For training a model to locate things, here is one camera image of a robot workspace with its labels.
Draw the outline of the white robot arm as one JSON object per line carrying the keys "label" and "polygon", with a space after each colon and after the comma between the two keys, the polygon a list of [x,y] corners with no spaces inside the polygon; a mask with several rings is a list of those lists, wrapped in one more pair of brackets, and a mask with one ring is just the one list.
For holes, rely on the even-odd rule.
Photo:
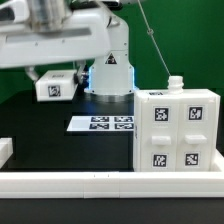
{"label": "white robot arm", "polygon": [[129,27],[101,0],[0,3],[0,69],[22,67],[39,102],[67,101],[82,87],[102,98],[135,91]]}

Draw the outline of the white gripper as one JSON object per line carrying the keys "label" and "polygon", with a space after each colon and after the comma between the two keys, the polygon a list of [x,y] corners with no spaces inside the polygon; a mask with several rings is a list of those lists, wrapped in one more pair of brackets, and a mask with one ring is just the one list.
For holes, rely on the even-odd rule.
{"label": "white gripper", "polygon": [[66,0],[0,3],[0,69],[24,67],[37,82],[33,66],[77,61],[76,81],[82,84],[86,61],[78,60],[109,53],[111,21],[111,11],[98,1],[75,10]]}

